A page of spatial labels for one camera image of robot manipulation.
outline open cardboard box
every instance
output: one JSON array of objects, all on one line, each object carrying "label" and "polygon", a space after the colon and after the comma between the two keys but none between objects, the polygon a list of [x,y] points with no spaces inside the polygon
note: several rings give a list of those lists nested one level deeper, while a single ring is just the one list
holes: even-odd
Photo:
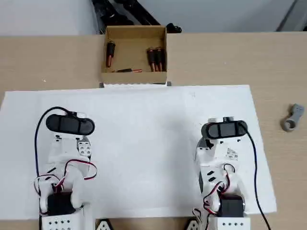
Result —
[{"label": "open cardboard box", "polygon": [[[106,53],[102,64],[104,84],[166,83],[167,51],[164,26],[108,26],[105,51],[109,41],[115,46],[112,66],[106,67]],[[147,49],[161,47],[165,50],[165,71],[151,72]],[[142,72],[118,73],[119,69],[142,69]]]}]

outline black cable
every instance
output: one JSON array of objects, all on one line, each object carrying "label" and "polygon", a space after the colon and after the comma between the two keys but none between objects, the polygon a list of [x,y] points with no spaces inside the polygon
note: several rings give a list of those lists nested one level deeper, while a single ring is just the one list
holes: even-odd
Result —
[{"label": "black cable", "polygon": [[[37,123],[37,126],[36,126],[35,136],[34,136],[35,168],[36,168],[36,175],[37,175],[37,177],[39,177],[38,156],[37,156],[37,134],[38,134],[38,130],[39,130],[40,124],[42,123],[42,121],[43,121],[44,117],[46,116],[46,114],[49,113],[52,110],[55,110],[55,109],[60,109],[60,110],[65,111],[66,113],[70,113],[70,111],[68,111],[65,108],[62,108],[62,107],[59,107],[59,106],[55,106],[55,107],[52,107],[52,108],[46,110],[43,113],[43,115],[40,117],[40,119],[39,119],[39,121]],[[39,230],[42,230],[42,215],[39,215],[38,227],[39,227]]]},{"label": "black cable", "polygon": [[206,223],[205,230],[208,229],[208,226],[209,226],[209,216],[211,216],[211,215],[212,215],[211,213],[208,213],[208,215],[207,215],[207,223]]},{"label": "black cable", "polygon": [[260,206],[260,203],[259,203],[259,199],[258,199],[258,192],[257,192],[257,171],[258,171],[258,164],[257,164],[257,152],[256,152],[256,146],[255,146],[255,142],[253,140],[253,138],[251,137],[250,133],[248,132],[248,130],[241,124],[239,123],[239,125],[244,129],[244,131],[246,132],[246,134],[248,135],[249,139],[250,139],[250,142],[253,146],[253,149],[254,149],[254,159],[255,159],[255,174],[254,174],[254,188],[255,188],[255,197],[256,197],[256,202],[257,202],[257,206],[259,208],[259,211],[267,225],[267,228],[268,230],[271,230],[271,227],[270,227],[270,224],[267,220],[267,218],[265,217],[263,211],[262,211],[262,208]]}]

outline wooden table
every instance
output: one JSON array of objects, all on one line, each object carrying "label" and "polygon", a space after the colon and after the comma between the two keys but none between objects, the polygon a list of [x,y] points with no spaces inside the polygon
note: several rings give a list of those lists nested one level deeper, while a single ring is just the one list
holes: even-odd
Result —
[{"label": "wooden table", "polygon": [[[103,36],[0,37],[0,100],[7,90],[98,88]],[[272,174],[278,212],[273,230],[305,229],[307,119],[286,133],[290,104],[307,107],[307,34],[168,34],[173,85],[249,84]],[[186,218],[114,219],[116,230],[182,230]],[[1,221],[3,230],[36,230],[37,221]],[[264,230],[260,216],[252,229]]]}]

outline red wire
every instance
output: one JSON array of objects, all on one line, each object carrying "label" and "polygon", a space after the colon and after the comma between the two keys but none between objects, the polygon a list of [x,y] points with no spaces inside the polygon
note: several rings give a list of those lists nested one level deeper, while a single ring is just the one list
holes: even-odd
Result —
[{"label": "red wire", "polygon": [[222,194],[224,194],[225,192],[227,192],[228,188],[230,187],[230,179],[229,179],[228,173],[226,174],[226,178],[227,178],[227,186],[226,186],[226,188],[221,192]]},{"label": "red wire", "polygon": [[209,208],[207,208],[207,207],[204,207],[204,209],[205,209],[207,212],[209,212],[210,214],[213,214],[213,215],[216,214],[216,212],[213,212],[211,209],[209,209]]},{"label": "red wire", "polygon": [[85,177],[84,180],[91,180],[91,179],[93,179],[94,177],[97,176],[97,167],[96,167],[93,163],[88,162],[88,161],[78,160],[78,159],[71,159],[71,160],[69,160],[69,161],[66,162],[65,168],[64,168],[64,176],[63,176],[63,179],[61,179],[60,182],[55,186],[56,188],[57,188],[58,186],[61,186],[62,184],[64,184],[65,176],[66,176],[66,173],[67,173],[67,166],[68,166],[68,164],[69,164],[70,162],[78,162],[78,163],[88,164],[88,165],[93,166],[93,167],[96,169],[96,173],[95,173],[93,176]]}]

